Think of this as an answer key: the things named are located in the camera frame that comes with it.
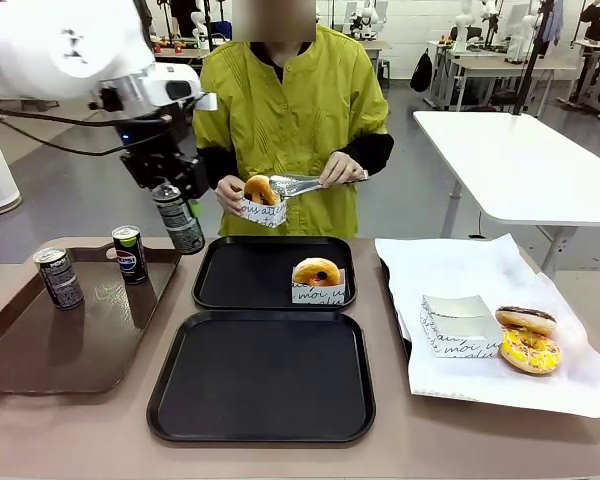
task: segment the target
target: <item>person's hand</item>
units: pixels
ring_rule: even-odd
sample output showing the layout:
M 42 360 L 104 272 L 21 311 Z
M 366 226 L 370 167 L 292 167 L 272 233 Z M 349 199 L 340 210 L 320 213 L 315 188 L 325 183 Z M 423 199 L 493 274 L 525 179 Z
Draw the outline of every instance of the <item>person's hand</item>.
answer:
M 340 185 L 362 177 L 364 170 L 353 158 L 343 152 L 333 152 L 320 175 L 324 188 Z
M 215 190 L 216 198 L 225 212 L 240 216 L 243 190 L 244 182 L 233 175 L 227 175 L 218 182 Z

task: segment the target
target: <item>silver can top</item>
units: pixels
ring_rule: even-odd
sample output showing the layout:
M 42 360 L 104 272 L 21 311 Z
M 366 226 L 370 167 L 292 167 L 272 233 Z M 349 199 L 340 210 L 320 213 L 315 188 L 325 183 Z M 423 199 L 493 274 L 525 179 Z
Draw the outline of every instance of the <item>silver can top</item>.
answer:
M 156 202 L 164 202 L 178 198 L 180 196 L 180 189 L 171 185 L 170 183 L 163 183 L 158 185 L 151 191 L 151 196 Z
M 62 247 L 47 247 L 33 254 L 33 261 L 36 263 L 49 263 L 60 260 L 67 254 Z
M 116 240 L 128 240 L 140 233 L 140 229 L 133 225 L 123 225 L 111 232 L 111 236 Z

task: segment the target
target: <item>yellow-green shirt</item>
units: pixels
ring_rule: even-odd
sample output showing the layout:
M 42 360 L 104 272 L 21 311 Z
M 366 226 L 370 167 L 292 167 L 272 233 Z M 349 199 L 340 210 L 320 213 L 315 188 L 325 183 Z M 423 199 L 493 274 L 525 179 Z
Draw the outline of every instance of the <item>yellow-green shirt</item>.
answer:
M 201 82 L 216 93 L 218 110 L 196 112 L 198 148 L 235 151 L 245 181 L 320 175 L 354 138 L 387 133 L 388 105 L 364 48 L 328 28 L 318 26 L 315 42 L 285 64 L 282 82 L 242 42 L 214 50 Z M 273 229 L 225 213 L 220 234 L 353 237 L 357 230 L 356 187 L 345 185 L 288 200 L 287 221 Z

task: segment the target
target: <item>pepsi logo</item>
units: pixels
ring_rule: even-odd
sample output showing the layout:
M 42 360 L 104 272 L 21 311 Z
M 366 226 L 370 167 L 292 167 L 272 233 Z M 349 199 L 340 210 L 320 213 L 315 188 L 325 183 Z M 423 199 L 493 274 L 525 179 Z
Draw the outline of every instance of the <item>pepsi logo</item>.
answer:
M 118 255 L 118 263 L 120 264 L 120 268 L 122 270 L 128 271 L 133 270 L 133 267 L 136 266 L 136 256 L 133 253 L 125 252 L 123 250 L 116 250 Z

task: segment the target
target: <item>paper food box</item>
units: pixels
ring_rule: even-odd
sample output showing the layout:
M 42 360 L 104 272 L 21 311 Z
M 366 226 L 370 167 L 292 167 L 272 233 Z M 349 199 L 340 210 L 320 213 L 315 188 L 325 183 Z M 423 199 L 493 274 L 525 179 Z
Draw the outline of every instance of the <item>paper food box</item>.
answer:
M 487 358 L 498 354 L 502 328 L 479 296 L 424 295 L 420 322 L 437 357 Z
M 287 201 L 276 205 L 260 205 L 244 198 L 240 216 L 265 227 L 276 228 L 287 221 Z
M 347 291 L 344 269 L 340 269 L 340 284 L 333 287 L 312 287 L 295 283 L 295 268 L 291 272 L 291 302 L 313 305 L 342 305 Z

